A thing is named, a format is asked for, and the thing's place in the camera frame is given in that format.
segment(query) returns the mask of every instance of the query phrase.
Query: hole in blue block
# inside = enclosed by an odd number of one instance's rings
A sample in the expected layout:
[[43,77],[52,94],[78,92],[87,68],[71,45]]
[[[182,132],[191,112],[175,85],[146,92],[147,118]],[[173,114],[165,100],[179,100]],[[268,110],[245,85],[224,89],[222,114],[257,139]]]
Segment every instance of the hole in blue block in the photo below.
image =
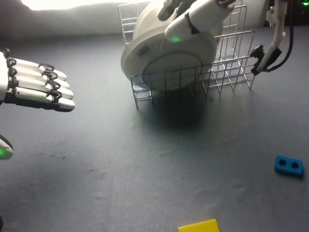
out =
[[280,164],[281,166],[285,166],[285,165],[286,165],[286,161],[283,160],[283,159],[281,159],[281,160],[279,160],[279,164]]
[[293,162],[293,163],[292,163],[292,168],[297,169],[298,167],[299,167],[298,163],[296,163],[296,162]]

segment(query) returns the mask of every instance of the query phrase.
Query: blue toy brick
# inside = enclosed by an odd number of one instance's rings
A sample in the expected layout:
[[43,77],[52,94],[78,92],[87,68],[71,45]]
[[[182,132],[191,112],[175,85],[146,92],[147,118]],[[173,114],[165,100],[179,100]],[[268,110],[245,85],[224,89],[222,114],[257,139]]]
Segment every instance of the blue toy brick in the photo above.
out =
[[275,158],[275,171],[285,175],[302,178],[304,174],[303,162],[299,159],[277,156]]

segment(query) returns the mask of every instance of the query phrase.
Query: dish rack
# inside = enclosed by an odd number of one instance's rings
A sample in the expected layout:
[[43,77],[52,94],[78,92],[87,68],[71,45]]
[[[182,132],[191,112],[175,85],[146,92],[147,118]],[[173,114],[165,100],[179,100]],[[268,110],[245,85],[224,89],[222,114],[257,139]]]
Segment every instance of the dish rack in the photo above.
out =
[[[134,26],[140,13],[150,2],[124,4],[118,7],[122,34],[126,46],[133,39]],[[152,74],[132,76],[130,80],[137,108],[138,100],[151,99],[153,103],[153,99],[156,96],[163,95],[166,97],[169,94],[177,92],[177,90],[181,92],[184,87],[182,83],[184,83],[183,80],[185,78],[194,80],[186,86],[192,96],[195,96],[197,89],[199,92],[202,90],[206,97],[211,89],[217,89],[221,94],[224,87],[230,86],[235,91],[236,86],[240,83],[247,83],[248,87],[252,88],[255,75],[251,72],[251,69],[255,61],[253,59],[252,64],[249,64],[249,61],[252,59],[249,54],[253,43],[254,31],[243,31],[247,14],[247,6],[243,5],[243,0],[237,0],[234,4],[235,8],[233,12],[223,22],[223,34],[215,37],[218,41],[217,54],[214,62],[210,64],[210,69],[208,68],[203,71],[203,67],[209,67],[209,64],[191,67],[190,69],[193,69],[193,72],[190,73],[193,74],[190,76],[182,75],[184,73],[182,69],[163,71],[162,75],[165,79],[165,91],[163,92],[157,92],[151,88]],[[166,76],[168,72],[179,72],[179,75],[177,75],[179,79],[177,90],[175,88],[173,91],[166,89]],[[142,84],[140,83],[141,77],[149,78],[149,89],[139,86]]]

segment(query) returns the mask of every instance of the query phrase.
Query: green light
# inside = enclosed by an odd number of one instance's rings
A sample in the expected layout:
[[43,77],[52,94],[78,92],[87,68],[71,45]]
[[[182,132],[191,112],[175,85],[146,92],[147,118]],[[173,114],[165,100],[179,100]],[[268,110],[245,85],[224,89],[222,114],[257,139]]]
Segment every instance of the green light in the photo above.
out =
[[179,43],[179,42],[181,42],[181,41],[182,41],[181,38],[178,37],[178,36],[174,36],[174,37],[172,38],[172,42],[173,42],[173,43]]
[[6,148],[0,148],[0,158],[6,156]]

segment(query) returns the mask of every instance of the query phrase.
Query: yellow block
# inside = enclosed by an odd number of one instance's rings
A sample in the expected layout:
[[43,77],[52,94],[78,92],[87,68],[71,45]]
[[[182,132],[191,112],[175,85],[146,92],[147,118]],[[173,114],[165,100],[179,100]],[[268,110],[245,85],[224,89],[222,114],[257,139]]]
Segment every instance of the yellow block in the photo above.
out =
[[188,226],[179,227],[178,232],[220,232],[220,231],[216,219],[213,219]]

